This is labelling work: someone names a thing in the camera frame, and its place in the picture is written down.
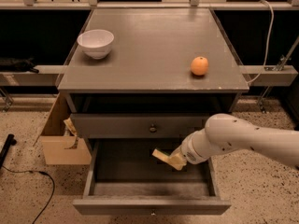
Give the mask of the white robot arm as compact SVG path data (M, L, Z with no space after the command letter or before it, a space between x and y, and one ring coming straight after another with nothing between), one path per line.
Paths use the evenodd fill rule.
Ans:
M293 169L299 167L299 132L263 128L227 114L213 115L204 129L189 134L168 162L181 170L187 163L199 164L239 149L257 152Z

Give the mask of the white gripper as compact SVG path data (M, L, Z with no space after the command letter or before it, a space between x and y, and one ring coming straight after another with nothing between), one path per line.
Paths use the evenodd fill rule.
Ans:
M205 133L191 133L182 142L179 153L168 157L168 164L176 170L180 171L187 162L191 164L199 164L208 160L213 154L214 149L209 142Z

